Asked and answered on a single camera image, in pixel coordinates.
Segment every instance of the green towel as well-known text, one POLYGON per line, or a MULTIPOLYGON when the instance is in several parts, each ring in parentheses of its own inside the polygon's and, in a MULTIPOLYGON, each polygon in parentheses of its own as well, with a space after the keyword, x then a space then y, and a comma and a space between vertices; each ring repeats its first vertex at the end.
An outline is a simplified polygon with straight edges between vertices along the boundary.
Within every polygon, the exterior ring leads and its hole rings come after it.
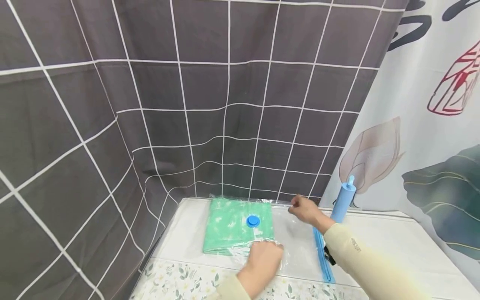
POLYGON ((205 231, 204 253, 248 255, 254 240, 274 240, 270 203, 215 198, 210 204, 205 231), (260 218, 256 228, 247 226, 247 217, 260 218))

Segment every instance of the lotus flower print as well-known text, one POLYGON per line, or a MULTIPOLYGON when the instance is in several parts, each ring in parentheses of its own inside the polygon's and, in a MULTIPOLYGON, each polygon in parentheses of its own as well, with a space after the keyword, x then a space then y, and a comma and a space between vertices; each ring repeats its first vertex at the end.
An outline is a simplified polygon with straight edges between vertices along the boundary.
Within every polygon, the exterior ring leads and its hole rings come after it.
POLYGON ((480 69, 480 41, 460 56, 438 84, 427 108, 443 116, 463 112, 477 83, 480 69))
POLYGON ((357 193, 365 193, 372 184, 390 174, 403 154, 400 154, 400 117, 396 117, 357 136, 340 162, 340 179, 346 182, 354 175, 357 193))

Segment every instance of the arm sleeve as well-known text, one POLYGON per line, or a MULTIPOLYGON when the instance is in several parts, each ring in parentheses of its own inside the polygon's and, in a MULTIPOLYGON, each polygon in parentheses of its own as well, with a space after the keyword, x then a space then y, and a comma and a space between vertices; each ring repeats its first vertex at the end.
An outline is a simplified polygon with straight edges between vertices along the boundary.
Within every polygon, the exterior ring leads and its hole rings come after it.
POLYGON ((371 300, 430 299, 404 270, 354 238, 347 227, 334 224, 324 240, 337 264, 371 300))
POLYGON ((221 283, 206 300, 251 300, 236 276, 221 283))

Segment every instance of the white tabletop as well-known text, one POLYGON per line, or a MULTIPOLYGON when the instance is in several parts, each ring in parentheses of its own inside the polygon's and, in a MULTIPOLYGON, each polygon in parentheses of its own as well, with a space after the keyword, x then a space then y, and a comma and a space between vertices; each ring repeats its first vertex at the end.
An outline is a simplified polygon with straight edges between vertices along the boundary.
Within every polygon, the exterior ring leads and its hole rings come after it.
MULTIPOLYGON (((202 253, 210 200, 185 198, 179 205, 153 257, 184 263, 241 269, 245 257, 202 253)), ((331 210, 323 209, 326 214, 331 210)), ((285 247, 279 275, 322 281, 312 227, 273 206, 275 239, 285 247)), ((423 228, 401 212, 351 211, 343 222, 372 248, 397 260, 432 297, 480 300, 480 294, 433 242, 423 228)), ((332 271, 337 284, 359 285, 340 267, 332 271)))

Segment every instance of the lotus leaf print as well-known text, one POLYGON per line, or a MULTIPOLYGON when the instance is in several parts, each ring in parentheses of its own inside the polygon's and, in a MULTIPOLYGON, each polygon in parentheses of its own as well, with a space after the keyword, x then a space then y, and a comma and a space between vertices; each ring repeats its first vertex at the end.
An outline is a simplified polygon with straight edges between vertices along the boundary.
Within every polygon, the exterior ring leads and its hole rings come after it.
POLYGON ((354 175, 357 193, 365 193, 372 184, 390 174, 403 154, 400 154, 400 117, 396 117, 357 136, 340 162, 340 179, 346 182, 354 175))
POLYGON ((451 249, 480 262, 480 145, 403 174, 408 200, 451 249))
POLYGON ((453 63, 433 92, 427 109, 443 116, 461 114, 477 83, 479 69, 480 41, 453 63))

